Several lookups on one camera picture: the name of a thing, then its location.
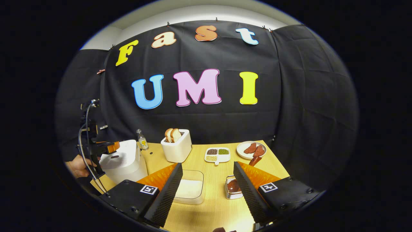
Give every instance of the white wall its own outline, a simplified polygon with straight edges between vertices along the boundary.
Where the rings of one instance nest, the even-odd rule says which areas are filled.
[[[113,26],[108,26],[96,34],[81,49],[108,50],[112,44],[116,45],[142,32],[160,26],[166,26],[167,22],[170,24],[175,24],[185,21],[214,20],[216,17],[218,20],[222,21],[241,22],[255,26],[264,25],[266,28],[270,28],[272,30],[287,26],[287,24],[281,21],[242,8],[221,5],[189,6],[154,15],[123,30]]]

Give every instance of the glass bottle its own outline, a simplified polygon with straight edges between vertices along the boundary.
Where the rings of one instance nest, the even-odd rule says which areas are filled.
[[[142,130],[141,129],[137,129],[136,131],[137,133],[137,139],[140,143],[140,146],[142,147],[143,150],[147,150],[149,149],[149,145],[147,144],[146,138],[145,136],[142,134]]]

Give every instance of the yellow letter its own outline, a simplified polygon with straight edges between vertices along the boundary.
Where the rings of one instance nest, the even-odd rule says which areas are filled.
[[[120,53],[119,53],[119,59],[116,63],[116,66],[119,66],[122,63],[127,61],[128,58],[126,57],[126,55],[130,55],[132,50],[133,50],[132,46],[136,46],[138,43],[139,43],[139,41],[135,40],[135,41],[133,41],[131,43],[128,43],[125,46],[119,48]]]
[[[240,103],[243,105],[256,104],[258,99],[255,97],[255,80],[258,75],[252,72],[241,72],[239,76],[243,79],[243,96]]]
[[[163,45],[171,45],[174,42],[176,42],[175,33],[171,32],[171,31],[168,31],[168,32],[162,33],[160,35],[157,35],[154,39],[156,41],[154,41],[152,43],[152,48],[158,48],[158,47],[161,47]]]

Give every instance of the bread slice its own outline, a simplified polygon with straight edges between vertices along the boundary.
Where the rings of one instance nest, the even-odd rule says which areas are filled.
[[[172,137],[172,142],[177,142],[182,135],[180,134],[179,129],[176,128],[172,130],[170,137]]]
[[[172,137],[171,132],[172,132],[173,128],[169,128],[166,130],[166,132],[164,133],[164,136],[166,137],[166,142],[172,142]]]

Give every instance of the white toaster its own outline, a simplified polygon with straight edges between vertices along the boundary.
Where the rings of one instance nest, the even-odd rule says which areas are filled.
[[[183,163],[192,150],[189,130],[179,129],[179,132],[182,137],[177,142],[166,142],[166,137],[160,142],[166,160],[172,163]]]

